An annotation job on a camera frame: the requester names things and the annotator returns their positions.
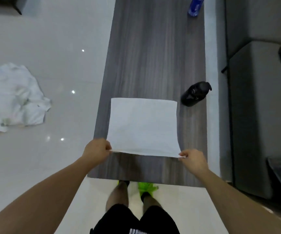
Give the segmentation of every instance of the gray sofa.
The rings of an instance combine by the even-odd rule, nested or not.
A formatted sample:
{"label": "gray sofa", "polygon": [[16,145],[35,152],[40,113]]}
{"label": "gray sofa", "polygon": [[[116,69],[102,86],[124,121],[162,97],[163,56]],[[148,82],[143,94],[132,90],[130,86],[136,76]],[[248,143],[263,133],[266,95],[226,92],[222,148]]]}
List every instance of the gray sofa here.
{"label": "gray sofa", "polygon": [[234,185],[271,199],[281,157],[281,0],[226,0]]}

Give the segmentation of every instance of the blue bottle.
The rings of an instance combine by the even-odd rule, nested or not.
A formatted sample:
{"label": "blue bottle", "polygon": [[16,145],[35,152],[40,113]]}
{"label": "blue bottle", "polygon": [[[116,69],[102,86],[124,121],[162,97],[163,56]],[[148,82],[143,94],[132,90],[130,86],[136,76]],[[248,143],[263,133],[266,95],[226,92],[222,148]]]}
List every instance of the blue bottle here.
{"label": "blue bottle", "polygon": [[192,0],[188,10],[188,15],[192,17],[198,16],[203,1],[204,0]]}

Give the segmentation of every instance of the gray wooden table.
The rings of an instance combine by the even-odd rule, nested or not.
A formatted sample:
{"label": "gray wooden table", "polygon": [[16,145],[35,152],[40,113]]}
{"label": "gray wooden table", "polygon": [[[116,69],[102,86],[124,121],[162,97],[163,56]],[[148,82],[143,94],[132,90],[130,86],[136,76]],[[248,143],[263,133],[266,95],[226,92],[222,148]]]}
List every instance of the gray wooden table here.
{"label": "gray wooden table", "polygon": [[[207,155],[206,100],[180,96],[205,81],[204,15],[188,18],[191,0],[116,0],[94,137],[107,138],[111,98],[177,101],[180,148]],[[176,158],[112,154],[89,177],[201,186]]]}

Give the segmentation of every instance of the black bottle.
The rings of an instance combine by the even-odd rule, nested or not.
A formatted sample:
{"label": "black bottle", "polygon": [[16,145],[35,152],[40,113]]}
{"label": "black bottle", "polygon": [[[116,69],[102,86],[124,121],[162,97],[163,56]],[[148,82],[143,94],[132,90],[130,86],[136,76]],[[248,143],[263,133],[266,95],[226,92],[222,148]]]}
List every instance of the black bottle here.
{"label": "black bottle", "polygon": [[194,106],[197,102],[205,99],[212,87],[208,82],[198,82],[189,87],[189,89],[182,95],[181,102],[187,107]]}

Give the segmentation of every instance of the neon green sneaker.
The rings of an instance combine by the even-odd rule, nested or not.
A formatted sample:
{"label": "neon green sneaker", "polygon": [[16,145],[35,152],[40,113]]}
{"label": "neon green sneaker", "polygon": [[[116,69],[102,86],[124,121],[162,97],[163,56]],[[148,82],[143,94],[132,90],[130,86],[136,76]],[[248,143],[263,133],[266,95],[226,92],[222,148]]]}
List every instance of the neon green sneaker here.
{"label": "neon green sneaker", "polygon": [[147,183],[147,182],[138,182],[138,190],[139,190],[139,195],[141,196],[144,192],[148,192],[151,197],[152,193],[156,190],[158,190],[158,186],[154,186],[153,183]]}

